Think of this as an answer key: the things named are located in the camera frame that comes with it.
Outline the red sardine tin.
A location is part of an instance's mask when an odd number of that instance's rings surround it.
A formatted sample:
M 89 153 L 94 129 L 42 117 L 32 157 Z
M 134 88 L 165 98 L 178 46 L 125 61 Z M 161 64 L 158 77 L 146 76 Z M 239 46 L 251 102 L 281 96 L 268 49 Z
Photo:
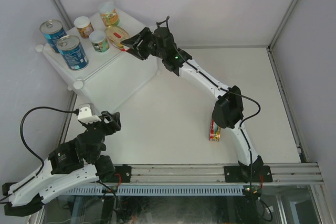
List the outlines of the red sardine tin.
M 210 124 L 209 140 L 218 142 L 221 136 L 221 128 L 212 119 Z
M 105 34 L 114 47 L 121 51 L 129 50 L 127 46 L 124 46 L 121 43 L 123 40 L 130 38 L 129 34 L 123 28 L 116 25 L 111 25 L 105 29 Z

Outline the yellow can with plastic lid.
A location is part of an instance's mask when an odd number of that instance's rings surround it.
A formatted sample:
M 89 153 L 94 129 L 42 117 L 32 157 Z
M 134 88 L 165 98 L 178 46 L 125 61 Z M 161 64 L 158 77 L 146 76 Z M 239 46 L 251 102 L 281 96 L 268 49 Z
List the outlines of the yellow can with plastic lid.
M 89 40 L 96 52 L 106 52 L 110 48 L 106 34 L 101 30 L 93 31 Z

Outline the green can with plastic lid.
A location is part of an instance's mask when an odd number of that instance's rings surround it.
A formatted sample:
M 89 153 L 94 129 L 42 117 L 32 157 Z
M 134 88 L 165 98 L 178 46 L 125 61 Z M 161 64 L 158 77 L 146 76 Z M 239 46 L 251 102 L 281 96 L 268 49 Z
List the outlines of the green can with plastic lid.
M 98 6 L 100 17 L 106 27 L 119 24 L 119 16 L 114 1 L 103 2 Z

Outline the pink portrait labelled can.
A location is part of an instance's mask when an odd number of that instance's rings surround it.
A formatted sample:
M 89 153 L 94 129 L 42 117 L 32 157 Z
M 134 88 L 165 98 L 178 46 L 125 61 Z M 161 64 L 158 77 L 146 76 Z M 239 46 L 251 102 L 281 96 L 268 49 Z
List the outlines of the pink portrait labelled can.
M 94 32 L 91 21 L 86 16 L 80 16 L 74 20 L 74 26 L 77 28 L 80 36 L 83 39 L 88 39 L 90 34 Z

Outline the dark blue tall can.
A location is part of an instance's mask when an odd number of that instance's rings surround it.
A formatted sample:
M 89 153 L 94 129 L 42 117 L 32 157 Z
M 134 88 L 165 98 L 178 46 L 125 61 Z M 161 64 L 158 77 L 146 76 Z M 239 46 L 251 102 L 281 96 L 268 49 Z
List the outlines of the dark blue tall can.
M 63 36 L 57 40 L 56 47 L 69 69 L 78 71 L 88 65 L 89 60 L 79 37 L 75 35 Z

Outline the light blue labelled can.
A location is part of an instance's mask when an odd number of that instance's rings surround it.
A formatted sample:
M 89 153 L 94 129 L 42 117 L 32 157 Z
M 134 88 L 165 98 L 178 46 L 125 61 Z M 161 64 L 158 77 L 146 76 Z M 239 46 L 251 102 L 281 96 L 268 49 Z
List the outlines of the light blue labelled can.
M 54 50 L 55 53 L 59 53 L 58 48 L 56 46 L 57 41 L 66 36 L 66 32 L 62 26 L 62 23 L 59 20 L 48 20 L 40 25 L 39 30 L 46 38 L 46 41 Z

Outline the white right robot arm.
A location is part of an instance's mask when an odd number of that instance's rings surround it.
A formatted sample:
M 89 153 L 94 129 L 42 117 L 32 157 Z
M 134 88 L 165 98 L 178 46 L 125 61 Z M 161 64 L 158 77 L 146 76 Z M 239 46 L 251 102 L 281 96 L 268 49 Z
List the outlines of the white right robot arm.
M 140 60 L 149 56 L 161 59 L 165 68 L 189 82 L 194 83 L 215 100 L 212 119 L 221 129 L 228 129 L 234 135 L 234 145 L 241 167 L 242 178 L 252 182 L 260 175 L 264 163 L 247 134 L 243 116 L 243 99 L 237 86 L 229 87 L 207 73 L 186 51 L 177 47 L 174 37 L 167 27 L 151 31 L 148 27 L 122 45 L 128 53 Z

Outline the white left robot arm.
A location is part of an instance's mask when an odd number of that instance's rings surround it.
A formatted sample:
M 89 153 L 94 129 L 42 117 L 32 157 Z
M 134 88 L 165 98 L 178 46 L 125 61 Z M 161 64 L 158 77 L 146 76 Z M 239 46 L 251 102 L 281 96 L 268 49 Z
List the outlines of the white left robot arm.
M 52 151 L 42 168 L 17 183 L 2 185 L 5 215 L 26 217 L 80 185 L 113 180 L 116 168 L 102 152 L 106 136 L 121 130 L 120 113 L 103 111 L 80 123 L 86 130 Z

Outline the white plastic cube cabinet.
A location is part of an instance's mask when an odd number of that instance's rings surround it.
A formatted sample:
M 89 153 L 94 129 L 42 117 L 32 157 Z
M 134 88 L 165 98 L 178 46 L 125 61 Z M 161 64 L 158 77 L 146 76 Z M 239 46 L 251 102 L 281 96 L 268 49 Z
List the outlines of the white plastic cube cabinet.
M 106 52 L 96 52 L 89 39 L 80 42 L 89 60 L 82 70 L 69 69 L 62 55 L 49 44 L 44 45 L 43 54 L 68 87 L 83 103 L 93 104 L 97 113 L 116 112 L 158 71 L 158 61 L 153 56 L 142 61 L 113 45 Z

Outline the left controller circuit board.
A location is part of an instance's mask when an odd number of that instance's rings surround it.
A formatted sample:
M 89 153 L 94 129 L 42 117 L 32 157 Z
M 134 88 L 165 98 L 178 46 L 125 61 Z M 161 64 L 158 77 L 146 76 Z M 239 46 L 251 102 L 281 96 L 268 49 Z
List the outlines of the left controller circuit board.
M 116 186 L 108 186 L 107 187 L 107 191 L 108 191 L 108 193 L 116 194 L 118 192 L 118 187 L 116 187 Z

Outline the controller circuit board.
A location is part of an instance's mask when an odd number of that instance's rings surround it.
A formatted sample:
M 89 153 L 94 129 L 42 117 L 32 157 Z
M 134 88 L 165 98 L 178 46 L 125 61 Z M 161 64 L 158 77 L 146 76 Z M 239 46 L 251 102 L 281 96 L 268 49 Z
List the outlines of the controller circuit board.
M 107 191 L 108 191 L 108 193 L 116 194 L 118 192 L 118 187 L 116 187 L 116 186 L 108 186 L 107 187 Z
M 260 186 L 257 185 L 251 185 L 251 186 L 244 186 L 243 188 L 243 194 L 256 194 L 260 191 Z

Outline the right controller circuit board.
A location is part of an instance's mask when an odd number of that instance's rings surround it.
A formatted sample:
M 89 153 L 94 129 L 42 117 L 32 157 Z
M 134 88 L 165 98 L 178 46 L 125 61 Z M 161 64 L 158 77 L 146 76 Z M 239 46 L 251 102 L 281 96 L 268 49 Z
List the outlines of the right controller circuit board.
M 260 186 L 257 185 L 251 185 L 251 186 L 244 186 L 243 188 L 243 194 L 256 194 L 260 191 Z

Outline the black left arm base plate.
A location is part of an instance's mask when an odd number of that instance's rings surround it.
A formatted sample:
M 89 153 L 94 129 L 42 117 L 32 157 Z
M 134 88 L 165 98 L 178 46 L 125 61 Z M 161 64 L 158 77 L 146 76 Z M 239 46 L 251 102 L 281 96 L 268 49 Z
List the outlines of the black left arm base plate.
M 107 178 L 103 180 L 103 182 L 107 183 L 129 183 L 131 181 L 132 175 L 132 167 L 129 165 L 116 165 L 115 173 L 113 175 L 109 175 Z

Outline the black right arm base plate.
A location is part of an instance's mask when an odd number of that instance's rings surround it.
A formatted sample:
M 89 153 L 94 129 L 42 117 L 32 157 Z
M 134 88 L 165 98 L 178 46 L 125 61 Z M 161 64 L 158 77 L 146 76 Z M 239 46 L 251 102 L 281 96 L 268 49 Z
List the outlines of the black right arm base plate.
M 271 169 L 269 166 L 264 165 L 259 171 L 253 171 L 252 177 L 250 170 L 244 170 L 239 165 L 224 166 L 225 182 L 227 183 L 248 183 L 252 179 L 253 183 L 273 182 Z

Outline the aluminium frame rail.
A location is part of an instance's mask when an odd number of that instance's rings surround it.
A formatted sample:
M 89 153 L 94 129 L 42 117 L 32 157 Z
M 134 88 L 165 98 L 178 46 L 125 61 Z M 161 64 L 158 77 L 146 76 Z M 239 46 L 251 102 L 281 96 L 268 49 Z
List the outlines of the aluminium frame rail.
M 131 181 L 122 185 L 245 185 L 225 182 L 224 166 L 233 164 L 138 164 L 132 167 Z M 268 164 L 273 182 L 264 185 L 321 185 L 316 163 Z

